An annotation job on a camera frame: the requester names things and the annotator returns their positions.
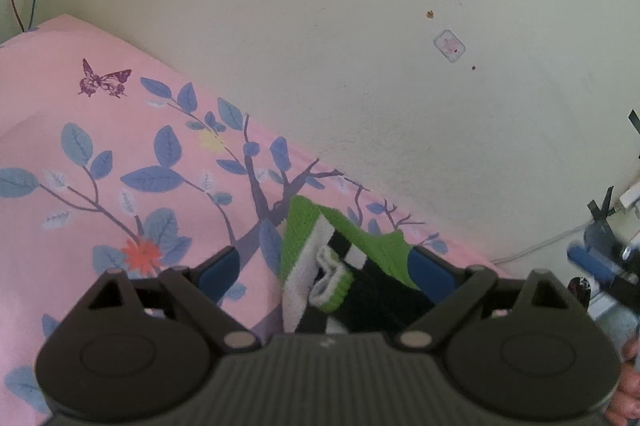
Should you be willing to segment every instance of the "black fabric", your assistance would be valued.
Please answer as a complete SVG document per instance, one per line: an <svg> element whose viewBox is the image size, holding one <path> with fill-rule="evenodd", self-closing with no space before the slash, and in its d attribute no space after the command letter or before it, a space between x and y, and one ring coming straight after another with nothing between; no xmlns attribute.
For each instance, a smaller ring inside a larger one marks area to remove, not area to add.
<svg viewBox="0 0 640 426"><path fill-rule="evenodd" d="M372 280L376 291L383 297L385 307L404 323L405 327L434 307L433 302L423 292L411 289L392 276L386 275L372 260L365 262L362 273Z"/></svg>
<svg viewBox="0 0 640 426"><path fill-rule="evenodd" d="M336 252L340 260L344 260L344 257L347 256L347 253L351 249L351 242L338 231L334 231L327 245Z"/></svg>
<svg viewBox="0 0 640 426"><path fill-rule="evenodd" d="M302 319L296 327L297 334L324 334L326 331L326 321L328 314L324 314L320 309L307 305Z"/></svg>
<svg viewBox="0 0 640 426"><path fill-rule="evenodd" d="M371 260L362 270L347 268L353 284L332 316L349 332L397 334L433 308L424 294L386 275Z"/></svg>

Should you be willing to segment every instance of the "white stripe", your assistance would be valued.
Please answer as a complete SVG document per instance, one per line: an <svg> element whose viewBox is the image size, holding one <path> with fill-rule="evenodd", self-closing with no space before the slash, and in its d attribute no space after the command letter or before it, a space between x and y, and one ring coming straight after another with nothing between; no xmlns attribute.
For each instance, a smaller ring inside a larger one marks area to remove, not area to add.
<svg viewBox="0 0 640 426"><path fill-rule="evenodd" d="M345 328L345 326L340 323L337 319L332 316L329 316L326 321L326 329L324 330L325 334L348 334L349 331Z"/></svg>
<svg viewBox="0 0 640 426"><path fill-rule="evenodd" d="M326 246L334 234L334 226L320 215L309 233L305 245L300 250L293 269L287 276L282 289L282 323L284 331L292 333L305 313L306 302L318 274L316 254Z"/></svg>
<svg viewBox="0 0 640 426"><path fill-rule="evenodd" d="M362 270L364 263L367 261L367 255L351 244L351 249L347 256L344 257L344 261L357 270Z"/></svg>
<svg viewBox="0 0 640 426"><path fill-rule="evenodd" d="M334 251L329 246L322 246L316 255L318 265L324 273L309 293L309 304L320 307L327 303L335 293L335 288L343 276L347 274L344 264L334 258Z"/></svg>

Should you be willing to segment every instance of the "red flower print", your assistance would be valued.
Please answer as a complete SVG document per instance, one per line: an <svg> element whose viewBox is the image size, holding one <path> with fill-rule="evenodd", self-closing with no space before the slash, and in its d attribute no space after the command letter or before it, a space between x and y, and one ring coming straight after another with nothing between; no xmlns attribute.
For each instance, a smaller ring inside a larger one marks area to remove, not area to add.
<svg viewBox="0 0 640 426"><path fill-rule="evenodd" d="M162 267L162 253L151 240L141 238L139 244L127 240L127 247L121 249L121 252L126 257L125 262L129 264L129 270L137 270L140 276L153 275L156 268Z"/></svg>
<svg viewBox="0 0 640 426"><path fill-rule="evenodd" d="M105 76L98 76L89 66L87 60L82 60L84 67L84 78L80 80L80 92L78 94L86 94L91 97L98 88L108 92L110 96L119 98L124 95L124 83L127 82L131 75L131 70L121 70L120 72L111 72Z"/></svg>

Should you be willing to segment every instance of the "blue leaf print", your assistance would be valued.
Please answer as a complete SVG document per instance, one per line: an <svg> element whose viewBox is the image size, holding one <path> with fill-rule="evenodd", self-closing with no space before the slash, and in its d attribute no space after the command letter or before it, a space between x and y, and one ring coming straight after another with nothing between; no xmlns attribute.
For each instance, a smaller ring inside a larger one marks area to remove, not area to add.
<svg viewBox="0 0 640 426"><path fill-rule="evenodd" d="M264 256L264 261L271 271L278 276L280 274L280 252L282 251L282 237L280 233L271 223L270 220L264 219L260 223L258 232L260 241L260 249Z"/></svg>
<svg viewBox="0 0 640 426"><path fill-rule="evenodd" d="M180 89L177 101L180 108L188 114L196 110L198 100L196 98L196 91L193 89L193 83L187 83Z"/></svg>
<svg viewBox="0 0 640 426"><path fill-rule="evenodd" d="M233 130L242 130L242 114L235 106L225 99L218 98L218 113L220 119Z"/></svg>
<svg viewBox="0 0 640 426"><path fill-rule="evenodd" d="M372 202L370 204L367 204L367 209L374 215L380 215L381 213L385 212L385 207L382 204L379 204L378 202Z"/></svg>
<svg viewBox="0 0 640 426"><path fill-rule="evenodd" d="M33 193L40 186L36 175L22 168L0 170L0 197L17 199Z"/></svg>
<svg viewBox="0 0 640 426"><path fill-rule="evenodd" d="M214 193L211 198L216 204L219 204L220 206L228 206L234 200L231 193L226 193L224 191L218 191L217 193Z"/></svg>
<svg viewBox="0 0 640 426"><path fill-rule="evenodd" d="M318 181L318 179L316 179L315 177L307 177L305 179L305 182L309 184L309 186L311 186L312 188L315 188L316 190L324 190L324 184Z"/></svg>
<svg viewBox="0 0 640 426"><path fill-rule="evenodd" d="M30 366L20 366L10 371L4 376L4 385L11 393L26 401L36 411L44 414L51 413Z"/></svg>
<svg viewBox="0 0 640 426"><path fill-rule="evenodd" d="M269 170L269 177L275 180L278 184L284 185L284 179L280 176L277 171Z"/></svg>
<svg viewBox="0 0 640 426"><path fill-rule="evenodd" d="M367 231L369 231L369 234L373 234L376 236L382 234L382 231L380 231L380 226L376 222L375 218L372 218L367 224Z"/></svg>
<svg viewBox="0 0 640 426"><path fill-rule="evenodd" d="M174 210L160 208L149 214L142 228L145 238L156 244L161 252L167 253L178 236L178 219Z"/></svg>
<svg viewBox="0 0 640 426"><path fill-rule="evenodd" d="M164 193L182 184L182 177L163 166L147 166L120 177L129 188L145 193Z"/></svg>
<svg viewBox="0 0 640 426"><path fill-rule="evenodd" d="M347 216L349 217L349 220L351 222L353 222L357 227L360 227L360 219L358 218L358 215L356 215L355 211L351 209L350 206L347 208Z"/></svg>
<svg viewBox="0 0 640 426"><path fill-rule="evenodd" d="M249 157L255 157L260 153L260 145L257 142L245 142L242 145L242 153Z"/></svg>
<svg viewBox="0 0 640 426"><path fill-rule="evenodd" d="M94 271L100 275L110 267L127 270L124 253L110 246L95 246L93 250Z"/></svg>
<svg viewBox="0 0 640 426"><path fill-rule="evenodd" d="M89 173L94 180L99 181L105 178L111 169L113 168L113 152L111 150L105 150L99 153L96 158L91 162Z"/></svg>
<svg viewBox="0 0 640 426"><path fill-rule="evenodd" d="M140 78L140 83L142 83L142 86L144 86L149 92L159 98L171 99L173 97L171 89L163 82L149 78Z"/></svg>
<svg viewBox="0 0 640 426"><path fill-rule="evenodd" d="M229 298L231 301L238 301L242 296L244 296L245 292L245 285L242 285L240 282L236 282L227 292L225 292L225 298Z"/></svg>
<svg viewBox="0 0 640 426"><path fill-rule="evenodd" d="M206 128L206 126L198 121L187 121L185 124L187 128L191 128L192 130L204 130Z"/></svg>
<svg viewBox="0 0 640 426"><path fill-rule="evenodd" d="M213 128L213 126L216 123L216 116L213 115L212 111L208 111L205 115L204 115L204 122L207 124L207 126L210 126L211 128Z"/></svg>
<svg viewBox="0 0 640 426"><path fill-rule="evenodd" d="M231 159L218 159L216 162L218 163L218 166L229 173L233 173L235 175L246 175L246 169L238 161Z"/></svg>
<svg viewBox="0 0 640 426"><path fill-rule="evenodd" d="M291 161L289 160L289 147L287 146L287 140L280 136L278 137L271 146L269 146L269 150L271 150L271 156L273 157L273 162L276 163L276 166L281 171L289 171L291 168Z"/></svg>
<svg viewBox="0 0 640 426"><path fill-rule="evenodd" d="M444 242L444 240L434 240L433 242L429 242L428 246L435 252L439 252L441 254L449 252L449 247L447 247L447 244Z"/></svg>
<svg viewBox="0 0 640 426"><path fill-rule="evenodd" d="M169 125L158 130L154 139L154 152L158 164L165 168L174 166L182 157L182 146L175 135L174 129Z"/></svg>
<svg viewBox="0 0 640 426"><path fill-rule="evenodd" d="M78 125L68 122L60 135L62 151L78 166L86 166L94 154L94 143Z"/></svg>
<svg viewBox="0 0 640 426"><path fill-rule="evenodd" d="M162 257L162 263L164 263L167 267L178 265L191 247L191 242L191 238L187 238L186 236L178 236L174 241L173 247Z"/></svg>
<svg viewBox="0 0 640 426"><path fill-rule="evenodd" d="M42 315L42 333L45 338L48 338L52 335L53 331L56 330L58 326L58 320L49 316L48 314Z"/></svg>

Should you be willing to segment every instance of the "white cable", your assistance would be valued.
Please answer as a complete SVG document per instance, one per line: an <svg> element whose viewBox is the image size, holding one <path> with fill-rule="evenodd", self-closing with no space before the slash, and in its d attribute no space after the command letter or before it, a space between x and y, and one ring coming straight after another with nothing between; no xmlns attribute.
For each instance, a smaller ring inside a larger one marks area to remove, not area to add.
<svg viewBox="0 0 640 426"><path fill-rule="evenodd" d="M513 262L514 260L519 260L523 256L527 256L528 254L531 254L532 252L536 252L537 250L542 249L543 247L549 246L550 244L554 244L558 240L562 240L563 238L566 238L568 236L571 236L572 234L577 233L578 231L583 230L591 222L593 222L593 220L590 220L589 222L586 222L586 223L582 224L581 226L578 226L577 228L569 229L569 231L562 232L562 233L558 234L557 236L554 236L553 238L545 240L544 242L540 242L539 244L536 244L533 247L529 247L529 249L521 251L521 252L519 252L517 254L512 254L511 256L505 256L503 258L497 258L496 260L491 260L491 263L493 263L494 265L501 265L503 263Z"/></svg>

